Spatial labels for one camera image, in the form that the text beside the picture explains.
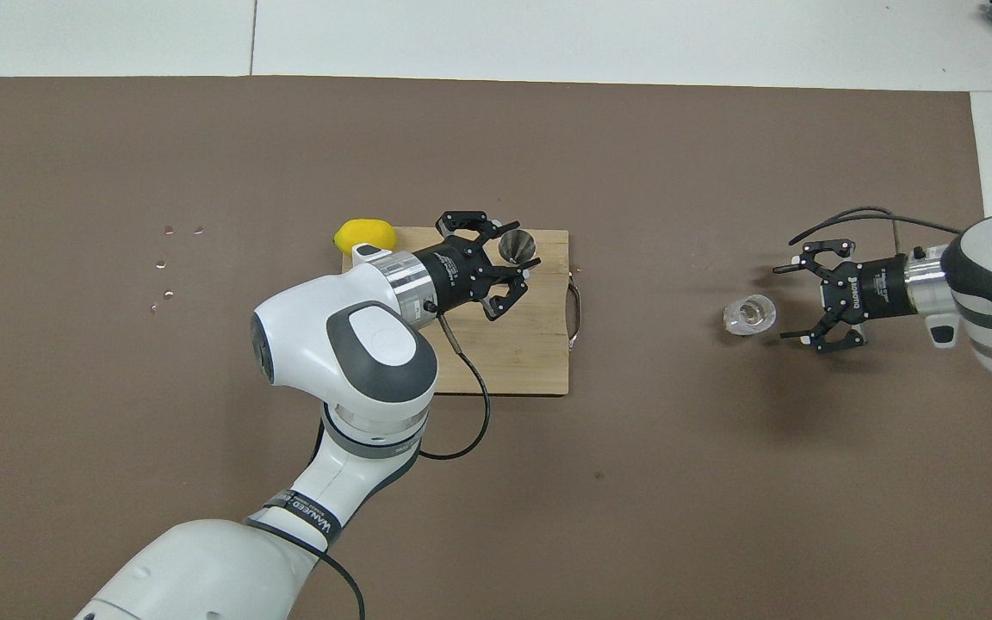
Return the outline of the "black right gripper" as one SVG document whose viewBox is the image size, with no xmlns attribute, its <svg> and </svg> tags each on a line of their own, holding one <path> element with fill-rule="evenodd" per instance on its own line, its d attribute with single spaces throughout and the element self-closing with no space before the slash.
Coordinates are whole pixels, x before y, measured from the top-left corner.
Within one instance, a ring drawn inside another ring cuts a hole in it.
<svg viewBox="0 0 992 620">
<path fill-rule="evenodd" d="M 818 354 L 831 354 L 867 345 L 867 337 L 856 325 L 869 320 L 910 315 L 910 298 L 906 283 L 906 256 L 894 256 L 873 262 L 844 262 L 850 259 L 855 244 L 849 239 L 802 242 L 802 251 L 788 264 L 774 267 L 775 275 L 806 270 L 821 280 L 824 318 L 809 330 L 780 332 L 780 340 L 796 340 Z M 817 259 L 823 252 L 833 252 L 843 260 L 834 270 Z M 846 323 L 849 330 L 839 340 L 830 340 L 835 326 Z"/>
</svg>

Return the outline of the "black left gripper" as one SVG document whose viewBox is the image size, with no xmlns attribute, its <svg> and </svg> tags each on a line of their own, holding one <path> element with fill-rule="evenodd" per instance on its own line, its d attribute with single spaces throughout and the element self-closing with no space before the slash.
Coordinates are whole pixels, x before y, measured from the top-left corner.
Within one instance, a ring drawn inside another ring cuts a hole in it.
<svg viewBox="0 0 992 620">
<path fill-rule="evenodd" d="M 503 266 L 493 263 L 483 248 L 489 240 L 510 232 L 511 224 L 501 224 L 484 211 L 448 211 L 437 220 L 436 229 L 443 236 L 442 242 L 414 252 L 431 280 L 431 290 L 424 293 L 418 309 L 437 318 L 475 301 L 483 306 L 488 321 L 496 321 L 526 295 L 529 272 L 539 266 L 541 258 Z M 476 236 L 457 236 L 461 229 Z M 497 285 L 506 285 L 508 293 L 491 294 Z"/>
</svg>

